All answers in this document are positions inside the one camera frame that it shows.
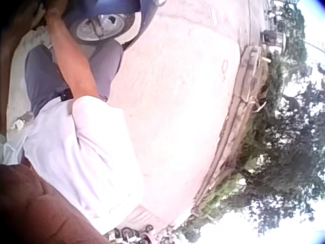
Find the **scooter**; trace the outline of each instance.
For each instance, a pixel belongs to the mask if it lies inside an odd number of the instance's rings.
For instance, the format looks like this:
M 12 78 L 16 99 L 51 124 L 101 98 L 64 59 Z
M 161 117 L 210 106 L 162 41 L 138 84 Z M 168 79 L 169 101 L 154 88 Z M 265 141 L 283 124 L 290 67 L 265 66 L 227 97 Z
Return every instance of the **scooter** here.
M 81 44 L 96 45 L 127 32 L 141 13 L 139 32 L 123 49 L 129 48 L 151 23 L 158 7 L 166 0 L 73 0 L 63 20 L 75 39 Z

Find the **wheel rim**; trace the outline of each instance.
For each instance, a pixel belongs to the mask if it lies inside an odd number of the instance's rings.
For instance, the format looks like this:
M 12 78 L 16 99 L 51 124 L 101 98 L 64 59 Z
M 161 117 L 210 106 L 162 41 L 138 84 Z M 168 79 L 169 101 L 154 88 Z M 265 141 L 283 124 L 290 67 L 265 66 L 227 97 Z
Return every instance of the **wheel rim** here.
M 77 37 L 83 41 L 98 41 L 117 35 L 124 28 L 124 19 L 116 14 L 99 15 L 103 35 L 99 37 L 89 19 L 83 20 L 77 27 Z

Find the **sky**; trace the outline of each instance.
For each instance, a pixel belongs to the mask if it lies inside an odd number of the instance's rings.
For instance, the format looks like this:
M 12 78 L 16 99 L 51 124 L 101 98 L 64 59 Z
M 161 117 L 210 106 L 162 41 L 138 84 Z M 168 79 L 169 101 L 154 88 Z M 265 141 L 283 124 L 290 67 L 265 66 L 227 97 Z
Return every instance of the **sky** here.
M 317 0 L 300 0 L 298 8 L 305 17 L 306 41 L 317 45 L 325 43 L 325 9 Z M 325 64 L 325 55 L 312 47 L 307 47 L 309 60 L 318 60 Z M 311 79 L 318 79 L 319 73 L 313 72 Z M 250 243 L 250 244 L 312 244 L 317 231 L 325 230 L 325 202 L 313 204 L 315 221 L 300 223 L 300 218 L 282 220 L 280 227 L 262 237 L 257 237 L 253 226 L 238 213 L 225 215 L 217 224 L 209 224 L 201 229 L 201 238 L 197 244 L 207 243 Z

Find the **hand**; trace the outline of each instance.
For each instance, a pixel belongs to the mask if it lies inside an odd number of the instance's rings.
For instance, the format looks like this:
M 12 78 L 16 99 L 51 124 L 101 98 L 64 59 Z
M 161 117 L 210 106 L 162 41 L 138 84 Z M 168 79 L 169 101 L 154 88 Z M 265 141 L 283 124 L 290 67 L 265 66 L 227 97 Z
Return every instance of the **hand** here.
M 47 16 L 61 17 L 66 10 L 68 0 L 45 0 L 44 7 L 47 10 Z

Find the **pavement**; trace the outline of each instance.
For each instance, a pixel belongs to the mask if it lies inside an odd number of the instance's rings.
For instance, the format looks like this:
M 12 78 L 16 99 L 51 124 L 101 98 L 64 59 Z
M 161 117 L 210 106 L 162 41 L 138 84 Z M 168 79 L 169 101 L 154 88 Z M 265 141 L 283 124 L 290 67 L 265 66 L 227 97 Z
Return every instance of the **pavement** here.
M 259 0 L 169 0 L 125 53 L 109 104 L 125 112 L 145 196 L 121 227 L 159 230 L 194 205 L 229 113 L 241 52 L 259 43 L 263 14 Z M 21 67 L 33 45 L 24 42 L 15 54 L 8 129 L 29 109 Z

